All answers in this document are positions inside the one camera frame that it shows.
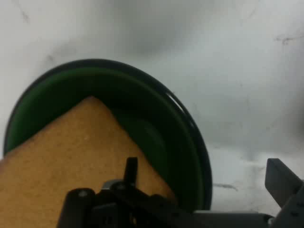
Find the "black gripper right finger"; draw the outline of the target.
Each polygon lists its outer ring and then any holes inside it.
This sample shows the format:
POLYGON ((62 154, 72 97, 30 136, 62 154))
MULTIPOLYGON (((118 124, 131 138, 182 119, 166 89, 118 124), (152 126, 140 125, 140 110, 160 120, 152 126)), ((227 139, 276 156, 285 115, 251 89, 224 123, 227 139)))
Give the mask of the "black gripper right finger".
POLYGON ((265 187, 281 210, 272 220, 272 228, 304 226, 304 181, 280 159, 270 158, 266 164, 265 187))

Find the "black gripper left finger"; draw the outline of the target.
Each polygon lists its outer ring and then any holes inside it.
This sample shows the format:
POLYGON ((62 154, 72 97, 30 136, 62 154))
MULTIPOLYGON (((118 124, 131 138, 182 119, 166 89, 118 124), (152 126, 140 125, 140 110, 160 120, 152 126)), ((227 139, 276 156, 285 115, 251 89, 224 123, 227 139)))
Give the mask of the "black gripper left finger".
POLYGON ((58 228, 202 228, 192 214, 164 197, 136 188, 138 159, 126 160, 124 177, 104 184, 99 193, 78 188, 67 193, 58 228))

